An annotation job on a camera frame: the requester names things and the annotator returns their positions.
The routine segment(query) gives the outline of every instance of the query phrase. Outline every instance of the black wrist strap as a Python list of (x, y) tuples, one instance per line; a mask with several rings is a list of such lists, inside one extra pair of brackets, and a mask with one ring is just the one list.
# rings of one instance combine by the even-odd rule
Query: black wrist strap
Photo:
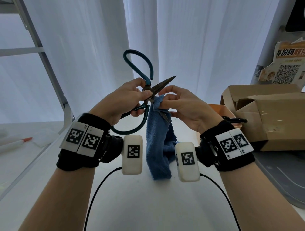
[(232, 159), (227, 158), (227, 153), (223, 151), (223, 148), (221, 147), (216, 136), (233, 129), (235, 128), (230, 122), (223, 120), (217, 126), (210, 128), (201, 134), (200, 138), (202, 141), (200, 145), (205, 148), (203, 153), (207, 153), (207, 147), (210, 150), (211, 148), (213, 149), (211, 152), (209, 152), (209, 154), (207, 154), (207, 156), (203, 155), (204, 158), (207, 158), (207, 160), (203, 160), (203, 164), (204, 162), (209, 162), (209, 164), (213, 162), (218, 171), (224, 172), (241, 168), (255, 161), (252, 152), (245, 153)]
[(82, 167), (87, 167), (87, 168), (97, 167), (103, 155), (102, 144), (106, 136), (109, 134), (110, 124), (104, 119), (89, 113), (84, 113), (79, 118), (78, 122), (103, 130), (104, 132), (103, 135), (99, 137), (100, 141), (98, 146), (96, 147), (94, 156), (86, 156), (86, 155), (78, 154), (76, 153), (76, 151), (74, 152), (74, 151), (62, 149), (58, 155), (59, 159), (58, 162), (56, 163), (56, 166), (64, 171), (74, 171)]

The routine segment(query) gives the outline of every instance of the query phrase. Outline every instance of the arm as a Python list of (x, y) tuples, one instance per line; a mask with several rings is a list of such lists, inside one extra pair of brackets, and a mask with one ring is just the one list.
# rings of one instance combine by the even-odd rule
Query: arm
[(305, 222), (255, 163), (220, 172), (242, 230), (305, 230)]
[(83, 230), (95, 168), (56, 169), (19, 231)]
[[(222, 121), (208, 104), (190, 91), (168, 86), (159, 94), (167, 94), (160, 105), (173, 108), (173, 117), (181, 119), (190, 129), (204, 133)], [(277, 191), (255, 163), (242, 168), (220, 172), (238, 222), (243, 231), (301, 231), (305, 222)]]
[[(121, 115), (132, 110), (139, 101), (152, 95), (144, 87), (142, 78), (123, 84), (113, 93), (101, 100), (89, 113), (101, 117), (114, 125)], [(139, 116), (143, 109), (132, 111)], [(95, 168), (80, 168), (75, 171), (55, 170), (46, 187), (23, 221), (19, 231), (82, 231), (90, 198)]]

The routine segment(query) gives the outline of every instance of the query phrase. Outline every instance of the right hand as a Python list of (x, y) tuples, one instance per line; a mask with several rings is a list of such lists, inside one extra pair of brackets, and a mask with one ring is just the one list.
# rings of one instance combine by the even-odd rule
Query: right hand
[(202, 134), (223, 120), (206, 102), (189, 90), (171, 85), (163, 88), (159, 95), (169, 92), (175, 94), (167, 94), (159, 108), (176, 109), (177, 112), (170, 112), (171, 116), (182, 120), (190, 129)]

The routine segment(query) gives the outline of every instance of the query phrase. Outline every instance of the cardboard box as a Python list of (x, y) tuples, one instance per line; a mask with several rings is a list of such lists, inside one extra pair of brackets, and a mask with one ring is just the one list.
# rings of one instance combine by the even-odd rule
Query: cardboard box
[(249, 96), (236, 109), (255, 150), (305, 150), (305, 93)]
[(299, 88), (305, 85), (305, 41), (299, 38), (294, 42), (277, 42), (273, 62), (264, 68), (259, 81), (270, 81), (271, 84), (296, 84)]
[(239, 99), (250, 95), (268, 95), (301, 92), (295, 84), (268, 84), (268, 85), (231, 85), (221, 95), (220, 104), (225, 105), (234, 115)]

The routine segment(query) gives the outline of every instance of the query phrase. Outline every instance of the forearm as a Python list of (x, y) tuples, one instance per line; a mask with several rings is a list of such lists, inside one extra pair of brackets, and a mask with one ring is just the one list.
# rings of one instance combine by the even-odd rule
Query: forearm
[(305, 222), (255, 163), (220, 172), (243, 231), (301, 231)]
[(95, 168), (56, 169), (22, 223), (24, 230), (83, 230)]

